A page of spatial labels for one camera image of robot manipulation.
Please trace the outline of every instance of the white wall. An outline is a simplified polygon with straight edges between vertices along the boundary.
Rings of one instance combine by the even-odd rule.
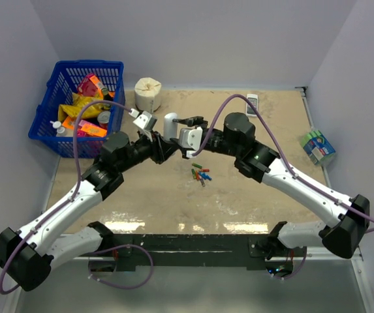
[[[337,149],[334,188],[371,201],[374,216],[374,0],[358,0],[309,85],[313,120]],[[374,233],[361,249],[374,291]]]
[[[355,0],[31,0],[61,59],[125,63],[125,84],[296,87]]]
[[[56,156],[27,132],[57,60],[31,3],[0,0],[0,232],[35,218],[46,198]]]

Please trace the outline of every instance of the white cylinder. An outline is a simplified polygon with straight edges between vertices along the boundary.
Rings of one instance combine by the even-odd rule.
[[[56,130],[56,137],[70,137],[70,130],[63,126],[60,126]]]
[[[173,122],[173,119],[177,119],[177,113],[168,113],[163,118],[163,139],[169,141],[170,138],[177,138],[178,124]]]
[[[138,109],[153,113],[161,105],[161,88],[162,84],[153,78],[140,78],[134,86]]]

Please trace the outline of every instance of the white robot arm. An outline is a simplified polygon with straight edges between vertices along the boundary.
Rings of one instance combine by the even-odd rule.
[[[66,261],[100,250],[100,247],[110,248],[105,238],[111,231],[98,222],[74,235],[61,237],[61,234],[86,211],[104,201],[117,189],[123,182],[124,171],[148,158],[161,164],[177,150],[181,150],[184,158],[189,158],[198,150],[208,132],[207,122],[202,117],[178,119],[176,114],[170,113],[165,117],[163,136],[153,131],[155,122],[156,118],[148,112],[138,116],[134,123],[141,135],[134,143],[123,132],[109,136],[99,158],[83,174],[76,194],[74,186],[57,204],[34,221],[18,231],[7,228],[0,234],[1,267],[5,266],[18,245],[23,246],[13,256],[7,273],[24,290],[36,288],[52,269]],[[181,129],[177,138],[178,123],[195,128]],[[204,149],[235,157],[234,165],[244,176],[284,192],[321,219],[303,224],[280,222],[269,235],[263,235],[263,244],[255,249],[268,251],[272,257],[290,248],[325,246],[342,258],[353,255],[369,224],[352,215],[340,203],[369,214],[369,202],[366,198],[361,195],[350,198],[294,169],[296,175],[323,192],[333,194],[340,202],[335,203],[301,183],[287,170],[276,151],[255,140],[255,126],[242,113],[229,114],[223,131],[213,129]],[[40,220],[66,200],[70,201],[35,229]],[[34,234],[28,237],[27,234],[31,231]]]

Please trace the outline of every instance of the small white bottle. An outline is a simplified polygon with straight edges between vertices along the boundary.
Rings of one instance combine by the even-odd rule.
[[[56,129],[56,137],[71,137],[71,133],[69,132],[69,129],[62,126],[62,123],[59,121],[53,122],[50,121],[52,124],[52,127]]]

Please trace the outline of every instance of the blue plastic basket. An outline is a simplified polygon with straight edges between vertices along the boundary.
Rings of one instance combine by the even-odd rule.
[[[40,140],[61,157],[72,158],[71,137],[56,137],[56,130],[50,121],[57,120],[60,104],[72,104],[72,92],[83,78],[94,73],[109,91],[115,91],[114,101],[124,105],[123,63],[102,60],[60,61],[56,63],[47,86],[42,103],[37,107],[36,117],[29,131],[29,138]],[[107,135],[120,130],[123,110],[112,107]],[[78,156],[95,158],[100,151],[103,138],[78,138]]]

